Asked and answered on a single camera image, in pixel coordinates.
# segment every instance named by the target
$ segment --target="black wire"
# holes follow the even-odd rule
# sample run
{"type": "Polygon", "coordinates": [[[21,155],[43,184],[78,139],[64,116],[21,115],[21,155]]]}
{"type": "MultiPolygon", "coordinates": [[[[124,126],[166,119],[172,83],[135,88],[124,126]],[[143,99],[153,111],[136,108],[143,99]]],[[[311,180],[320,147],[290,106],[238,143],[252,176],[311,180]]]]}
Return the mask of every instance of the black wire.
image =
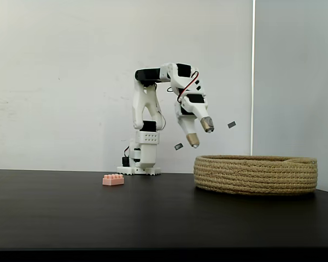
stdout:
{"type": "Polygon", "coordinates": [[[125,150],[124,150],[124,156],[126,156],[126,157],[128,157],[127,155],[125,155],[125,152],[126,152],[126,150],[128,150],[129,149],[129,147],[130,146],[128,146],[127,148],[125,148],[125,150]]]}
{"type": "Polygon", "coordinates": [[[161,130],[163,130],[164,129],[164,127],[166,126],[166,120],[165,120],[165,117],[163,116],[163,114],[162,114],[162,112],[159,112],[160,113],[160,115],[163,117],[163,119],[164,119],[164,126],[162,127],[162,129],[161,130]]]}

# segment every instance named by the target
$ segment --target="red wire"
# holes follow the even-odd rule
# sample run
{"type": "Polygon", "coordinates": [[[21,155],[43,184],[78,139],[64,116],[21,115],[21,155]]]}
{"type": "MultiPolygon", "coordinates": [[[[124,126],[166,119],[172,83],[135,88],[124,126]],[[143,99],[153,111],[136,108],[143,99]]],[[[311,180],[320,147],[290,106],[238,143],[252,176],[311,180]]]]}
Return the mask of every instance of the red wire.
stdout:
{"type": "Polygon", "coordinates": [[[195,82],[199,76],[199,72],[195,71],[192,76],[194,76],[197,73],[196,77],[185,87],[185,89],[182,91],[182,93],[177,97],[177,102],[179,102],[179,98],[183,95],[183,93],[192,85],[193,82],[195,82]]]}

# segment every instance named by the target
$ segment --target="small black object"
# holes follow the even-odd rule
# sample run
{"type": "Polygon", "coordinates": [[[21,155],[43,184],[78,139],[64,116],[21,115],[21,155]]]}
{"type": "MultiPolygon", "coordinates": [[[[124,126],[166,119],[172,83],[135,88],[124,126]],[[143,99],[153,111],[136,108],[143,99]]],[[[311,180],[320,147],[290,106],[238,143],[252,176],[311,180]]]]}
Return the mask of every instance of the small black object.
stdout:
{"type": "Polygon", "coordinates": [[[183,146],[182,143],[179,143],[179,144],[175,145],[175,149],[176,149],[176,150],[179,150],[179,149],[181,149],[181,148],[183,148],[183,147],[184,147],[184,146],[183,146]]]}
{"type": "Polygon", "coordinates": [[[156,132],[157,131],[157,123],[155,121],[144,120],[143,128],[140,131],[156,132]]]}
{"type": "Polygon", "coordinates": [[[228,124],[229,128],[234,127],[236,125],[235,121],[228,124]]]}
{"type": "Polygon", "coordinates": [[[122,166],[124,167],[130,166],[129,157],[122,157],[121,161],[122,161],[122,166]]]}

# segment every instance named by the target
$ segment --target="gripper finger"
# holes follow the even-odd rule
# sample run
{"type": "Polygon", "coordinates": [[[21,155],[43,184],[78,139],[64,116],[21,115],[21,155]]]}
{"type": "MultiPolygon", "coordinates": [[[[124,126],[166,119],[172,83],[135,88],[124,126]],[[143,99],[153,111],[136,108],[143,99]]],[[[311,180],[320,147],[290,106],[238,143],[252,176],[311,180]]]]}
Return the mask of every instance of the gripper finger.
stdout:
{"type": "Polygon", "coordinates": [[[182,130],[185,132],[186,138],[190,145],[194,148],[197,148],[200,142],[196,133],[195,119],[195,116],[181,115],[178,117],[178,123],[182,130]]]}

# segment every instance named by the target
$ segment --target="jute basket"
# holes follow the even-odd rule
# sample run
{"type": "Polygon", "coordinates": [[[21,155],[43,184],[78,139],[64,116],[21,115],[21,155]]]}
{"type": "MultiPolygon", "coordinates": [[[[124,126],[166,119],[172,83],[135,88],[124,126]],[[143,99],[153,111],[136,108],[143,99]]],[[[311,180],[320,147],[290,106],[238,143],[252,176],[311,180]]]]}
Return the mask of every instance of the jute basket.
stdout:
{"type": "Polygon", "coordinates": [[[244,195],[299,195],[315,191],[317,159],[271,156],[200,156],[199,188],[244,195]]]}

